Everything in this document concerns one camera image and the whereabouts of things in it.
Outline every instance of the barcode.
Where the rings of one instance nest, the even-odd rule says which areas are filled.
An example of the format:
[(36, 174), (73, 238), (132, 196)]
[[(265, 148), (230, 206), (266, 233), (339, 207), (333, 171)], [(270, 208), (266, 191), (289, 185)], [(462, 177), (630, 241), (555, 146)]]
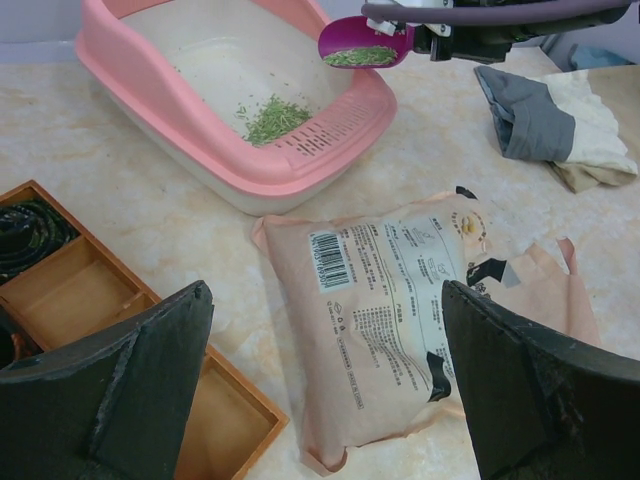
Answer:
[(320, 291), (324, 293), (351, 285), (353, 280), (338, 235), (315, 232), (309, 239)]

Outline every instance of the wooden tray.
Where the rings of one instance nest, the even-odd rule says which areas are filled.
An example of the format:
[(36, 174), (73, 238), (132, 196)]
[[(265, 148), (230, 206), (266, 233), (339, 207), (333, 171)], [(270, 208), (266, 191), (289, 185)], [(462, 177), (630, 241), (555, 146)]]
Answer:
[[(156, 295), (36, 182), (0, 206), (39, 198), (79, 236), (0, 286), (0, 305), (43, 350), (108, 328), (159, 303)], [(289, 419), (208, 346), (180, 451), (177, 480), (240, 480)]]

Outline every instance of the dark gray towel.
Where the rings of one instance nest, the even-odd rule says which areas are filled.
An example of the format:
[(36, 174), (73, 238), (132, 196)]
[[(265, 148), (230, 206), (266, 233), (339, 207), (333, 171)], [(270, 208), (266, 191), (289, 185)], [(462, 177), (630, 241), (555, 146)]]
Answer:
[(490, 67), (475, 69), (506, 158), (564, 162), (573, 149), (575, 119), (553, 102), (544, 83)]

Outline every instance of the marble tabletop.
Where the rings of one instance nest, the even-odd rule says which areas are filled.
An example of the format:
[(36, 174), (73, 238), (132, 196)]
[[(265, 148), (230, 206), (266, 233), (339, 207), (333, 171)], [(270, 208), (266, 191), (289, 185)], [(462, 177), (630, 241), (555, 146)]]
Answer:
[[(570, 193), (539, 164), (502, 158), (474, 64), (413, 56), (382, 74), (399, 112), (344, 176), (290, 215), (375, 214), (462, 185), (489, 209), (504, 255), (554, 239), (578, 251), (605, 348), (640, 359), (640, 183)], [(501, 69), (556, 72), (537, 48)], [(292, 418), (249, 479), (313, 479), (298, 461), (303, 374), (278, 282), (249, 240), (254, 219), (174, 163), (77, 63), (0, 65), (0, 191), (35, 179), (158, 294), (204, 279), (216, 314), (212, 344)], [(352, 450), (333, 478), (476, 480), (464, 421)]]

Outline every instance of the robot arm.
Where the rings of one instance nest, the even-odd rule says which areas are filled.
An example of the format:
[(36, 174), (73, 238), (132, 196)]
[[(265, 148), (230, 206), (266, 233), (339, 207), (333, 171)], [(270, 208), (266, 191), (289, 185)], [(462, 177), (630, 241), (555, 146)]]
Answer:
[(503, 62), (514, 43), (617, 22), (637, 0), (368, 0), (369, 27), (417, 24), (413, 51), (432, 61)]

